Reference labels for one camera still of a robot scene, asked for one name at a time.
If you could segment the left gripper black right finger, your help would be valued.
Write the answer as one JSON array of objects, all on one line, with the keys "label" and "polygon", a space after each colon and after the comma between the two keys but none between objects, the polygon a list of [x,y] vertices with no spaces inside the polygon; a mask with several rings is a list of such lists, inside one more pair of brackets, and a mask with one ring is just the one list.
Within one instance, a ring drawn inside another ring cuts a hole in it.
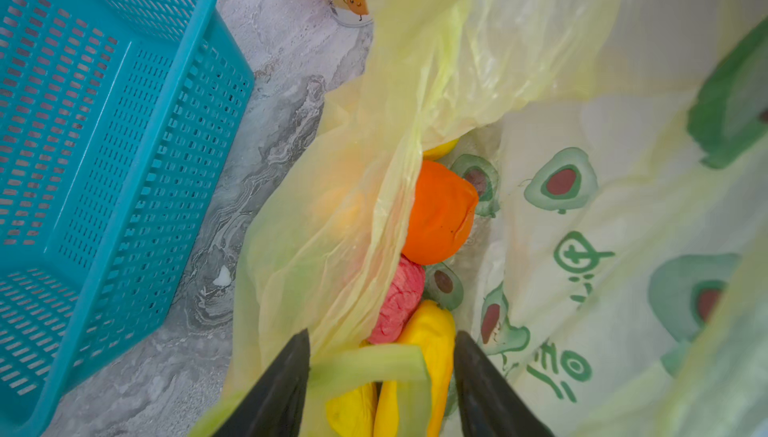
[{"label": "left gripper black right finger", "polygon": [[552,436],[467,332],[457,333],[453,359],[464,436]]}]

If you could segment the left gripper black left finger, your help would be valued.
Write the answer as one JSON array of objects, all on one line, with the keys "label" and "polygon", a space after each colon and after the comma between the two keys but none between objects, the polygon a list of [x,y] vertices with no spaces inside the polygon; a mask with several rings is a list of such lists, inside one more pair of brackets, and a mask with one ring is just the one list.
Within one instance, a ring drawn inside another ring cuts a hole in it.
[{"label": "left gripper black left finger", "polygon": [[213,435],[298,436],[309,372],[310,339],[304,329],[289,339]]}]

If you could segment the yellow toy fruit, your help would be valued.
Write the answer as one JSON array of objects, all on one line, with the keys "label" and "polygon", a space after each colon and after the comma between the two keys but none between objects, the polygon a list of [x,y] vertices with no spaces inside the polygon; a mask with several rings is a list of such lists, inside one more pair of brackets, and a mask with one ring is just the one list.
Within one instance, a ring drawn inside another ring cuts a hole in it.
[{"label": "yellow toy fruit", "polygon": [[456,326],[437,303],[422,302],[398,343],[416,356],[415,375],[381,386],[375,436],[438,436],[453,376]]}]

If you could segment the orange toy fruit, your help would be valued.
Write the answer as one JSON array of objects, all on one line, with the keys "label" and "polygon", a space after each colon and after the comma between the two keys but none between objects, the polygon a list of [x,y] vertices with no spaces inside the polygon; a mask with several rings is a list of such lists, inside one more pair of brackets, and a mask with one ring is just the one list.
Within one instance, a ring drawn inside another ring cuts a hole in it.
[{"label": "orange toy fruit", "polygon": [[428,266],[454,256],[471,233],[479,196],[444,165],[423,161],[402,254]]}]

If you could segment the yellow plastic bag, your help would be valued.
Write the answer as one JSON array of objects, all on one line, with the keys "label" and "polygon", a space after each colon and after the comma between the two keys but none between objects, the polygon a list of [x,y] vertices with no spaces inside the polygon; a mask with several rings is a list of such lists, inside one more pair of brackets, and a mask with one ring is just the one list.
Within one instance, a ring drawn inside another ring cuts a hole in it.
[{"label": "yellow plastic bag", "polygon": [[214,436],[307,329],[298,436],[415,375],[367,339],[423,161],[477,190],[428,266],[552,436],[767,432],[767,0],[368,0],[364,73],[247,229]]}]

